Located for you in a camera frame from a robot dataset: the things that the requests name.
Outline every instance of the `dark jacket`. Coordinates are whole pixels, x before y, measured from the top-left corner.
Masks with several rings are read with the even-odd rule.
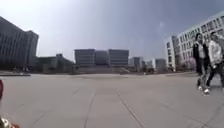
[[[198,51],[199,44],[195,43],[193,45],[193,57],[196,62],[196,72],[199,74],[202,74],[202,65],[204,66],[205,70],[207,70],[208,66],[210,65],[208,47],[206,46],[206,44],[203,44],[202,46],[205,53],[204,59],[200,58],[199,56],[199,51]]]

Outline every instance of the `building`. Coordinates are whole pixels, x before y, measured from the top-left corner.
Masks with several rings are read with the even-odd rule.
[[[42,73],[71,73],[74,62],[63,57],[62,54],[50,57],[38,57],[37,71]]]
[[[165,40],[165,53],[167,66],[178,69],[178,67],[186,66],[193,68],[195,66],[192,58],[192,45],[197,33],[202,33],[203,40],[210,40],[210,33],[217,32],[224,35],[224,11],[208,18],[207,20],[181,32],[175,36],[171,36]]]
[[[164,72],[166,70],[165,59],[152,59],[147,62],[148,69],[154,69],[156,72]]]
[[[95,65],[95,49],[76,49],[75,61],[77,66],[94,66]]]
[[[143,57],[132,57],[129,59],[129,67],[135,68],[140,71],[143,68]]]
[[[128,66],[128,50],[109,49],[95,50],[95,49],[76,49],[75,60],[79,67],[89,67],[96,65],[107,65],[111,67],[125,67]]]
[[[0,17],[0,67],[32,67],[39,36]]]
[[[165,40],[166,64],[174,70],[180,65],[180,46],[177,36],[171,36]]]
[[[109,63],[109,55],[105,50],[95,51],[95,64],[96,65],[107,65]]]
[[[128,66],[129,50],[109,49],[109,66],[125,67]]]

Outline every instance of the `shoe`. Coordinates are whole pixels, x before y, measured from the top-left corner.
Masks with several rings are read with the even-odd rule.
[[[198,86],[198,89],[199,89],[200,91],[202,91],[202,90],[203,90],[202,86]]]
[[[206,88],[205,90],[204,90],[204,94],[209,94],[210,93],[210,90],[208,89],[208,88]]]

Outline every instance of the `red object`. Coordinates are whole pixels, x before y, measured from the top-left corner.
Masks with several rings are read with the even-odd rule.
[[[12,128],[19,128],[19,125],[12,124]]]
[[[3,85],[2,80],[0,80],[0,100],[2,99],[3,90],[4,90],[4,85]]]

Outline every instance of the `walking person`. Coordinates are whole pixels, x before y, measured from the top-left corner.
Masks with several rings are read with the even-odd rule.
[[[221,79],[222,88],[224,88],[224,74],[223,74],[223,48],[220,45],[220,36],[215,32],[211,33],[211,41],[209,42],[209,58],[211,64],[211,74],[210,77],[214,77],[216,73],[219,74]],[[209,92],[210,81],[212,78],[209,78],[207,81],[207,88],[205,92]]]
[[[201,33],[197,33],[195,36],[193,57],[196,62],[196,72],[199,75],[197,80],[197,88],[199,90],[203,90],[205,88],[206,74],[209,65],[209,54],[208,47],[203,42]]]
[[[214,35],[214,34],[215,34],[215,37],[211,36],[211,39],[215,40],[215,42],[218,43],[221,46],[222,50],[223,50],[224,49],[224,36],[219,35],[219,34],[214,33],[214,32],[211,33],[211,35]],[[213,77],[215,76],[216,73],[217,73],[216,69],[213,69],[211,67],[210,75],[209,75],[209,78],[208,78],[208,80],[206,82],[207,87],[210,87],[211,80],[213,79]]]

